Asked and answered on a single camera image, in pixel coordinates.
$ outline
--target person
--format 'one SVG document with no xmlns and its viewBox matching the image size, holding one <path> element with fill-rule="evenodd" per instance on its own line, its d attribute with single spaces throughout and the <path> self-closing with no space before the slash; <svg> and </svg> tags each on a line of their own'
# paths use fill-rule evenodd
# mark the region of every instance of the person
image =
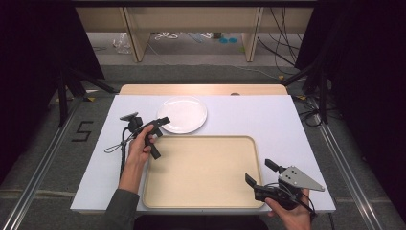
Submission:
<svg viewBox="0 0 406 230">
<path fill-rule="evenodd" d="M 128 157 L 119 186 L 104 213 L 104 225 L 107 229 L 132 230 L 134 227 L 136 208 L 140 199 L 138 190 L 141 176 L 144 164 L 148 160 L 151 151 L 150 146 L 145 146 L 144 139 L 152 129 L 153 125 L 146 126 L 137 138 L 130 142 Z M 154 143 L 155 139 L 152 135 L 148 135 L 148 138 L 151 143 Z M 305 195 L 302 197 L 302 202 L 308 204 L 309 190 L 303 189 L 303 193 Z M 279 216 L 287 230 L 310 229 L 310 214 L 305 207 L 299 205 L 295 209 L 288 211 L 271 198 L 266 198 L 265 203 L 272 209 L 268 216 Z"/>
</svg>

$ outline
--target white table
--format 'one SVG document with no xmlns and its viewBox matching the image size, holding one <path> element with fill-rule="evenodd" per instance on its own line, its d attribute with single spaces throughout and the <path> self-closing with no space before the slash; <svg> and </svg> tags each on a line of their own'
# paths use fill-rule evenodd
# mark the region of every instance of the white table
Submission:
<svg viewBox="0 0 406 230">
<path fill-rule="evenodd" d="M 71 206 L 82 213 L 103 212 L 118 186 L 121 153 L 104 153 L 117 145 L 127 122 L 120 117 L 139 112 L 145 123 L 156 119 L 161 104 L 174 95 L 118 95 L 111 105 L 99 141 Z M 326 188 L 310 192 L 317 212 L 333 212 L 334 203 L 310 148 L 290 96 L 195 96 L 208 108 L 206 123 L 192 135 L 248 135 L 255 139 L 263 183 L 277 182 L 278 174 L 264 165 L 265 158 L 284 167 L 294 165 Z M 163 130 L 164 135 L 173 135 Z M 143 175 L 140 194 L 144 189 Z M 150 209 L 142 202 L 137 210 L 148 214 L 265 214 L 270 209 Z"/>
</svg>

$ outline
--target beige tray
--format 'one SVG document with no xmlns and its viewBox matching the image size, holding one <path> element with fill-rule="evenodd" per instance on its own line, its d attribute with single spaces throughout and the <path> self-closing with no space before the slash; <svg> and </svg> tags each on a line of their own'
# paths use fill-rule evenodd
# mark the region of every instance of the beige tray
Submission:
<svg viewBox="0 0 406 230">
<path fill-rule="evenodd" d="M 148 208 L 259 208 L 245 173 L 260 184 L 255 141 L 248 136 L 162 136 L 149 159 Z"/>
</svg>

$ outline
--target black cable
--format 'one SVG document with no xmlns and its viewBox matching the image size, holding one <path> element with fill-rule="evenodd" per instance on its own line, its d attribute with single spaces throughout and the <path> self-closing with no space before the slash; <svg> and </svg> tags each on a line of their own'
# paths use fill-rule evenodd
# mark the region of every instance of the black cable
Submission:
<svg viewBox="0 0 406 230">
<path fill-rule="evenodd" d="M 286 26 L 285 26 L 285 23 L 284 23 L 284 16 L 285 16 L 285 14 L 284 14 L 284 8 L 282 9 L 282 27 L 280 26 L 280 24 L 279 24 L 279 22 L 278 22 L 278 20 L 277 20 L 277 18 L 276 18 L 276 16 L 275 16 L 275 14 L 274 14 L 274 12 L 272 11 L 272 8 L 270 8 L 270 10 L 271 10 L 272 16 L 273 16 L 273 18 L 274 18 L 274 20 L 275 20 L 275 23 L 277 24 L 277 27 L 278 27 L 278 29 L 279 29 L 279 31 L 280 31 L 280 36 L 279 36 L 279 39 L 278 39 L 278 41 L 277 41 L 278 43 L 277 43 L 277 48 L 276 48 L 275 52 L 276 52 L 276 53 L 278 52 L 279 45 L 282 44 L 282 43 L 281 43 L 281 37 L 283 36 L 284 40 L 286 41 L 287 46 L 289 47 L 289 53 L 290 53 L 290 55 L 291 55 L 292 58 L 293 58 L 293 57 L 294 57 L 294 55 L 293 55 L 294 53 L 293 53 L 293 51 L 292 51 L 292 49 L 291 49 L 291 47 L 290 47 L 289 41 L 288 41 L 288 39 L 287 39 L 287 33 L 283 33 L 283 28 L 286 29 Z M 280 68 L 280 66 L 278 65 L 276 56 L 275 56 L 275 65 L 277 66 L 278 70 L 281 71 L 282 73 L 284 73 L 284 74 L 286 74 L 286 75 L 294 75 L 294 74 L 291 74 L 291 73 L 284 72 L 284 71 Z"/>
<path fill-rule="evenodd" d="M 124 138 L 125 132 L 128 130 L 128 126 L 124 128 L 123 134 L 122 134 L 122 142 L 120 145 L 122 146 L 122 165 L 120 166 L 120 178 L 122 177 L 123 170 L 124 170 L 124 165 L 125 165 L 125 147 L 126 147 L 126 140 Z"/>
<path fill-rule="evenodd" d="M 279 58 L 283 59 L 284 61 L 288 62 L 291 65 L 295 65 L 293 62 L 289 61 L 288 59 L 284 58 L 283 56 L 281 56 L 280 54 L 278 54 L 277 52 L 273 51 L 271 48 L 267 47 L 258 37 L 258 41 L 265 47 L 266 50 L 270 51 L 272 54 L 274 54 L 275 56 L 278 56 Z"/>
<path fill-rule="evenodd" d="M 302 37 L 299 34 L 296 34 L 301 41 L 303 41 Z"/>
<path fill-rule="evenodd" d="M 272 40 L 274 40 L 274 41 L 276 41 L 276 42 L 279 42 L 277 39 L 275 39 L 275 37 L 273 37 L 273 36 L 271 35 L 271 33 L 269 33 L 269 36 L 272 38 Z M 281 43 L 281 42 L 280 42 L 280 44 L 281 44 L 282 46 L 289 46 L 288 44 Z M 295 47 L 295 46 L 290 46 L 290 47 L 291 47 L 292 49 L 299 50 L 298 47 Z"/>
<path fill-rule="evenodd" d="M 270 9 L 272 16 L 274 17 L 275 22 L 277 23 L 278 29 L 280 31 L 280 38 L 278 40 L 278 44 L 282 44 L 281 43 L 281 36 L 283 37 L 284 41 L 286 42 L 287 46 L 289 47 L 289 53 L 292 56 L 292 58 L 295 60 L 297 57 L 294 54 L 291 45 L 289 44 L 289 39 L 287 38 L 287 31 L 286 31 L 286 24 L 285 24 L 285 16 L 286 16 L 286 8 L 282 8 L 282 25 L 280 26 L 274 12 L 272 11 L 272 8 Z"/>
</svg>

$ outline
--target human hand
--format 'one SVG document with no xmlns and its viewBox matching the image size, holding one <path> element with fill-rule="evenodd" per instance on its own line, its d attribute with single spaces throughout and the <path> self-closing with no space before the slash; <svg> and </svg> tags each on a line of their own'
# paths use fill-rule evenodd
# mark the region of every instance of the human hand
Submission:
<svg viewBox="0 0 406 230">
<path fill-rule="evenodd" d="M 308 205 L 310 191 L 308 189 L 303 189 L 302 192 L 304 194 L 302 195 L 302 202 Z M 274 217 L 275 215 L 278 215 L 287 230 L 310 229 L 310 213 L 304 206 L 298 205 L 298 207 L 292 210 L 286 210 L 282 208 L 277 201 L 269 197 L 265 199 L 265 203 L 272 209 L 272 211 L 268 213 L 268 216 Z"/>
<path fill-rule="evenodd" d="M 146 146 L 145 138 L 152 129 L 153 125 L 144 127 L 143 131 L 137 135 L 137 138 L 130 142 L 128 157 L 120 179 L 119 189 L 127 190 L 134 194 L 138 193 L 144 164 L 148 160 L 151 152 L 151 146 Z M 152 135 L 149 135 L 148 138 L 150 143 L 153 144 L 155 142 Z"/>
<path fill-rule="evenodd" d="M 153 125 L 144 127 L 143 131 L 137 135 L 137 138 L 129 144 L 127 162 L 139 163 L 144 165 L 149 158 L 151 146 L 145 145 L 145 138 L 149 132 L 153 130 Z M 153 144 L 155 139 L 151 134 L 148 136 L 149 142 Z"/>
</svg>

